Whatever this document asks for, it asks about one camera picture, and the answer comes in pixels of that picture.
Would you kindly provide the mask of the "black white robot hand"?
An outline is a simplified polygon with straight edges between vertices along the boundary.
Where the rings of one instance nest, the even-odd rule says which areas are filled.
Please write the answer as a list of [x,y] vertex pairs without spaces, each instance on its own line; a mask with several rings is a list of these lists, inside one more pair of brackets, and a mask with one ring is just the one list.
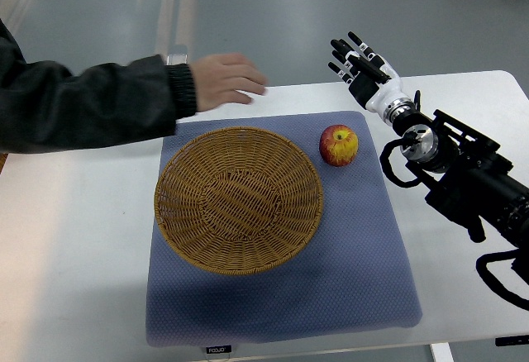
[[378,114],[390,126],[416,109],[394,68],[355,33],[350,31],[347,40],[331,40],[331,47],[335,60],[328,67],[363,109]]

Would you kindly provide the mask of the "person's bare hand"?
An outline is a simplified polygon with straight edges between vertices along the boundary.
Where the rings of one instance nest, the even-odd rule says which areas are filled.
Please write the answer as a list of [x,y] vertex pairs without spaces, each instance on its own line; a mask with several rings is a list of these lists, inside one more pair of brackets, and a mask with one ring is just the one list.
[[267,78],[243,54],[209,55],[189,65],[198,112],[226,103],[250,104],[250,94],[264,96]]

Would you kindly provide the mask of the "black jacket sleeve forearm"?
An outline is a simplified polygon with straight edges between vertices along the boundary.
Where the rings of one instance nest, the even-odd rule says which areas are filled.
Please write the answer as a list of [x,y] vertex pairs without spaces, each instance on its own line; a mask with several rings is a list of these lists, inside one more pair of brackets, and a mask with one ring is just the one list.
[[43,154],[174,134],[198,110],[191,69],[158,55],[72,74],[54,61],[26,62],[1,28],[1,151]]

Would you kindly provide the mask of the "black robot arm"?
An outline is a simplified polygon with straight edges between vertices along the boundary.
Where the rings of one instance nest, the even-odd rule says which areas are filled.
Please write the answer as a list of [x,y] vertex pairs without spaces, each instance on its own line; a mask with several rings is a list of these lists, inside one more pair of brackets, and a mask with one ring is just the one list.
[[528,188],[510,177],[512,162],[498,153],[497,142],[448,114],[433,118],[421,111],[421,94],[393,115],[397,140],[379,157],[385,176],[401,188],[424,184],[428,205],[464,227],[474,243],[485,240],[489,223],[513,250],[482,255],[476,271],[500,298],[521,309],[527,299],[508,290],[488,264],[511,261],[512,270],[528,280]]

